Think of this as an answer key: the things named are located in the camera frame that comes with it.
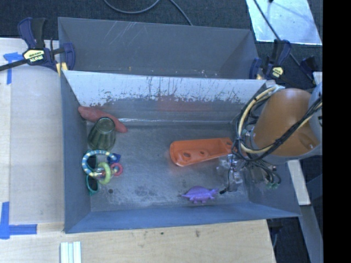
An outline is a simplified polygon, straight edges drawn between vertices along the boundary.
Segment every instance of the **purple toy dinosaur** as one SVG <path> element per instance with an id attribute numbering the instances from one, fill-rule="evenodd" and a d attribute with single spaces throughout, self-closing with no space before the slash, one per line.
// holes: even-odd
<path id="1" fill-rule="evenodd" d="M 218 189 L 206 189 L 201 186 L 192 187 L 186 194 L 182 195 L 196 204 L 197 202 L 206 203 L 208 199 L 214 199 L 214 195 L 218 193 Z"/>

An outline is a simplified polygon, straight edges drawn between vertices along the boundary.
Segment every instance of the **black carpet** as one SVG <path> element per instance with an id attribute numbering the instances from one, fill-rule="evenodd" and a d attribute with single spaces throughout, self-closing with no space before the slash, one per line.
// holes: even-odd
<path id="1" fill-rule="evenodd" d="M 114 7 L 126 11 L 139 11 L 151 6 L 156 0 L 108 0 Z M 251 19 L 245 0 L 174 0 L 195 26 L 252 29 Z M 308 0 L 319 35 L 323 40 L 323 0 Z M 0 0 L 0 37 L 18 37 L 17 24 L 30 16 L 46 18 L 43 37 L 58 39 L 59 16 L 71 18 L 106 19 L 162 24 L 189 25 L 187 19 L 169 1 L 160 2 L 142 14 L 118 13 L 108 7 L 103 0 Z M 260 58 L 272 53 L 273 44 L 256 42 Z M 313 56 L 322 71 L 322 47 L 318 45 L 292 45 L 292 53 L 300 62 Z M 313 87 L 310 79 L 299 69 L 292 58 L 285 63 L 285 76 L 302 89 Z M 322 173 L 321 157 L 301 160 L 306 182 Z M 313 202 L 317 220 L 323 232 L 322 197 Z M 276 241 L 278 263 L 310 262 L 304 245 L 297 218 L 280 219 L 282 228 Z"/>

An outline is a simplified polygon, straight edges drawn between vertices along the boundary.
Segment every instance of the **yellow clamp label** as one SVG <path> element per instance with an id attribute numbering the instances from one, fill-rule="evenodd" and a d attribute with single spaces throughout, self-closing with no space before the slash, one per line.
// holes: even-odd
<path id="1" fill-rule="evenodd" d="M 43 50 L 29 50 L 23 54 L 23 57 L 29 59 L 30 62 L 36 62 L 44 59 L 44 54 Z"/>
<path id="2" fill-rule="evenodd" d="M 281 67 L 274 67 L 272 69 L 272 75 L 274 77 L 279 78 L 282 74 L 283 74 L 283 68 L 281 68 Z"/>

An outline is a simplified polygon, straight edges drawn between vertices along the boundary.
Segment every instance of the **bin floor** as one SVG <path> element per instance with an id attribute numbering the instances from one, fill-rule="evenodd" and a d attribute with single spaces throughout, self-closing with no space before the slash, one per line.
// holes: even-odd
<path id="1" fill-rule="evenodd" d="M 143 207 L 183 207 L 193 204 L 182 197 L 193 186 L 224 189 L 228 184 L 227 157 L 180 167 L 169 156 L 169 146 L 177 140 L 232 139 L 230 124 L 148 124 L 128 126 L 125 134 L 117 133 L 111 150 L 120 154 L 123 173 L 107 185 L 100 185 L 91 196 L 92 211 L 136 209 Z M 217 194 L 205 205 L 247 202 L 245 184 L 236 192 Z"/>

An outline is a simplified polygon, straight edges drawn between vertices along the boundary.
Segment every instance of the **plastic ring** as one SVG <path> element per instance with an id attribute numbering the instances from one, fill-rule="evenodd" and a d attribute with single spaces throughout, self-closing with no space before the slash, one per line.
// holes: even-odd
<path id="1" fill-rule="evenodd" d="M 100 183 L 100 184 L 103 184 L 103 185 L 109 183 L 110 180 L 111 180 L 111 177 L 112 177 L 112 175 L 111 175 L 111 169 L 110 169 L 109 164 L 107 164 L 106 162 L 101 162 L 101 163 L 98 164 L 98 167 L 99 167 L 99 168 L 100 168 L 100 167 L 104 168 L 105 174 L 106 174 L 104 180 L 98 180 L 99 183 Z"/>
<path id="2" fill-rule="evenodd" d="M 94 182 L 97 183 L 97 189 L 96 189 L 96 190 L 94 190 L 94 189 L 92 189 L 92 188 L 90 187 L 90 185 L 89 185 L 89 179 L 92 179 Z M 88 190 L 89 190 L 89 195 L 90 195 L 90 196 L 95 195 L 97 192 L 99 192 L 99 183 L 98 183 L 98 181 L 97 181 L 95 178 L 92 178 L 92 177 L 89 176 L 89 175 L 86 176 L 86 185 L 87 185 L 87 188 L 88 188 Z"/>
<path id="3" fill-rule="evenodd" d="M 88 151 L 82 158 L 82 169 L 84 170 L 84 172 L 87 174 L 87 175 L 90 175 L 91 177 L 95 177 L 96 176 L 96 173 L 93 172 L 93 169 L 91 167 L 89 167 L 89 165 L 87 164 L 87 160 L 90 156 L 93 156 L 93 155 L 106 155 L 107 157 L 109 157 L 110 159 L 116 159 L 116 155 L 109 152 L 109 151 L 106 151 L 106 150 L 91 150 L 91 151 Z"/>
<path id="4" fill-rule="evenodd" d="M 114 173 L 114 176 L 119 176 L 123 173 L 123 166 L 120 163 L 113 163 L 110 165 L 112 171 L 115 171 L 114 168 L 118 167 L 118 171 Z"/>

